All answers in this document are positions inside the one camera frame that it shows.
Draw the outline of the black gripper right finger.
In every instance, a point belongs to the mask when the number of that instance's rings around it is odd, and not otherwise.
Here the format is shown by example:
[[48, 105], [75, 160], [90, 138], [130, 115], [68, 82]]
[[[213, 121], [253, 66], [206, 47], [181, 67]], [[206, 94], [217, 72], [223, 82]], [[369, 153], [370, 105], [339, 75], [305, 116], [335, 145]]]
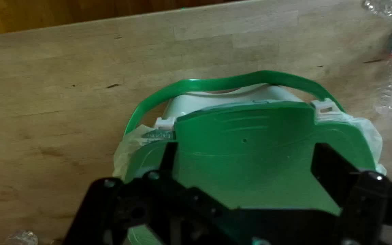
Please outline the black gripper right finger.
[[392, 228], [392, 181], [388, 177], [360, 170], [323, 143], [315, 146], [312, 175], [340, 213], [255, 211], [252, 236], [271, 245], [387, 245], [381, 233], [384, 226]]

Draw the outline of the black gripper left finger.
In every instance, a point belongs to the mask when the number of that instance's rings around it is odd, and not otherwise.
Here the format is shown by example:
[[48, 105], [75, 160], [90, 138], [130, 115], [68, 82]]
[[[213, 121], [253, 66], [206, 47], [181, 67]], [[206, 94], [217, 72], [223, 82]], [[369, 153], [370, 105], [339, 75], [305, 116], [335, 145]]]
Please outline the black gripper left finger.
[[134, 229], [146, 228], [162, 245], [233, 245], [229, 210], [199, 188], [172, 177], [177, 151], [168, 143], [161, 168], [124, 183], [93, 181], [63, 245], [125, 245]]

